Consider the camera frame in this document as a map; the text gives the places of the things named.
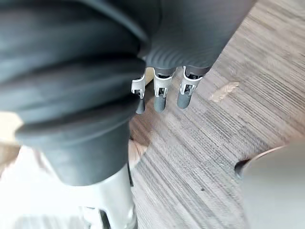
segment robotic hand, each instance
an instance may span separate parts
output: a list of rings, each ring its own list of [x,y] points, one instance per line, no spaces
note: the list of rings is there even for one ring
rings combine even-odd
[[[161,112],[183,66],[186,108],[254,2],[2,1],[0,109],[21,117],[17,139],[44,152],[97,227],[137,228],[128,122],[145,109],[145,67]]]

